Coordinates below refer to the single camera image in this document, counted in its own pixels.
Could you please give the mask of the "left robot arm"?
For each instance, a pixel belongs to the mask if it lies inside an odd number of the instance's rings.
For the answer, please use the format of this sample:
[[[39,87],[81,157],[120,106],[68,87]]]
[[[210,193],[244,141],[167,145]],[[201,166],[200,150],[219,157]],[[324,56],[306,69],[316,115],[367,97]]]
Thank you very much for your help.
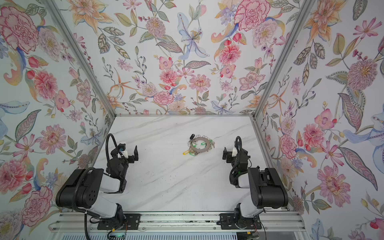
[[[129,217],[123,207],[107,200],[102,194],[122,194],[125,191],[129,164],[139,160],[138,149],[128,155],[126,145],[119,144],[111,151],[107,169],[77,169],[73,171],[56,195],[58,207],[89,215],[99,220],[99,229],[126,226]]]

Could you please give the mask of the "round metal key organizer disc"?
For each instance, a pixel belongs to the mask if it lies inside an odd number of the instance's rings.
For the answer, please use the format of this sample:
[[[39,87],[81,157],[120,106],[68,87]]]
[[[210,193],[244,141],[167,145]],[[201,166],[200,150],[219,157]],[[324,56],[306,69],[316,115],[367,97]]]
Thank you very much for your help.
[[[195,135],[193,140],[188,141],[188,150],[191,156],[197,156],[206,153],[215,147],[215,142],[207,136]]]

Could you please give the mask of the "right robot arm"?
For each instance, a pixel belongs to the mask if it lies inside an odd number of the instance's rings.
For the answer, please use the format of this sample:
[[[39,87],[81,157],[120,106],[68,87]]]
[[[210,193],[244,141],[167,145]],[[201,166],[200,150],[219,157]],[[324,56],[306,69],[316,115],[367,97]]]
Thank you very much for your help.
[[[250,195],[238,203],[233,213],[220,214],[223,230],[260,229],[257,221],[265,208],[279,209],[289,203],[288,193],[275,168],[252,168],[251,156],[244,149],[223,150],[223,160],[231,164],[229,181],[238,189],[249,190]]]

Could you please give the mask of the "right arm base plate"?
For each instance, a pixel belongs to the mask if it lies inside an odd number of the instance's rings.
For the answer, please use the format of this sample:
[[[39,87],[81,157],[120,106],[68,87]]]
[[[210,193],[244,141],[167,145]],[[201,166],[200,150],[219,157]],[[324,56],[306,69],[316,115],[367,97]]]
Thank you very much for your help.
[[[259,218],[243,218],[235,214],[220,214],[217,225],[222,230],[261,230],[263,227],[259,222]]]

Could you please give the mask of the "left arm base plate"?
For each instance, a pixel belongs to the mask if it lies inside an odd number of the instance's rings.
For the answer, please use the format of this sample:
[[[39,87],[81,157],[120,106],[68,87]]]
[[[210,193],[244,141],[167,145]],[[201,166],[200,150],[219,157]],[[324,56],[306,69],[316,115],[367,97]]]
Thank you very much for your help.
[[[138,230],[141,214],[124,214],[111,219],[101,219],[98,223],[97,230],[117,230],[122,227],[123,230]]]

